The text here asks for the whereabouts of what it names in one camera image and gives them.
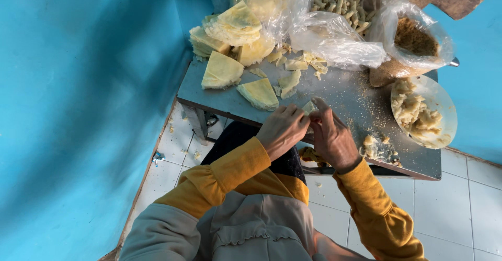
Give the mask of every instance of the bag of ground almonds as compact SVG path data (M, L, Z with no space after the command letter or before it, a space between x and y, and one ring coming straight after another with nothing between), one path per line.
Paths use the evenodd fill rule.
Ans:
M455 57L455 44L443 27L409 2L383 6L366 38L381 42L391 56L390 61L370 69L369 79L374 87L422 75L447 65Z

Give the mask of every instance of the table leg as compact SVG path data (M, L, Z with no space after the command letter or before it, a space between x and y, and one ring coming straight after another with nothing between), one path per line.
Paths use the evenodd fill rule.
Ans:
M188 122L192 125L193 131L199 138L200 144L207 146L209 141L206 140L207 136L207 122L204 116L204 110L195 107L181 104L185 114L188 117Z

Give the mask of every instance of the blue wall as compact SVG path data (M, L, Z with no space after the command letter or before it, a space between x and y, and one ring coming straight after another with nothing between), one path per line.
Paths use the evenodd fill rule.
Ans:
M0 259L97 260L191 58L175 0L0 5Z
M502 0L484 0L454 21L433 5L424 10L457 44L460 66L439 69L439 83L457 108L458 130L450 146L502 164Z

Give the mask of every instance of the yellow sleeve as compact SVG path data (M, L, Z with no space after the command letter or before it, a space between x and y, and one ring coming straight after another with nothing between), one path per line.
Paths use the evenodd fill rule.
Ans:
M333 178L351 207L361 243L379 260L426 260L413 236L413 220L394 204L363 159L346 174Z
M221 205L226 193L270 165L267 151L252 137L210 165L183 172L178 186L154 203L170 205L201 218L211 207Z

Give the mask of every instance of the finger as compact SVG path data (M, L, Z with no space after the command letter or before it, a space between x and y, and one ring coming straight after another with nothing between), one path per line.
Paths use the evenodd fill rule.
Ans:
M312 103L315 104L315 106L317 106L317 108L319 110L321 109L326 109L326 108L330 108L328 104L326 104L326 102L324 102L324 99L318 97L318 96L313 96L310 98L310 100L312 101Z
M288 108L286 108L286 110L284 110L283 113L291 116L291 115L293 115L293 113L295 113L295 111L296 111L296 105L294 103L292 103L292 104L288 105Z
M300 127L304 128L305 126L308 126L310 124L310 118L307 116L304 116L300 119Z
M319 109L319 113L322 121L322 130L326 134L331 134L336 132L336 125L333 119L333 111L329 106L327 108L323 107Z
M318 123L310 122L310 127L314 130L314 142L322 142L324 136L322 134L322 127Z
M303 109L296 109L296 111L293 113L293 119L295 120L300 120L302 117L305 116L305 111Z
M284 112L284 110L286 110L286 107L284 105L281 105L281 106L277 107L277 109L274 111L274 113L282 113L282 112Z
M311 121L321 121L321 112L320 111L312 111L310 114L309 114L309 118Z

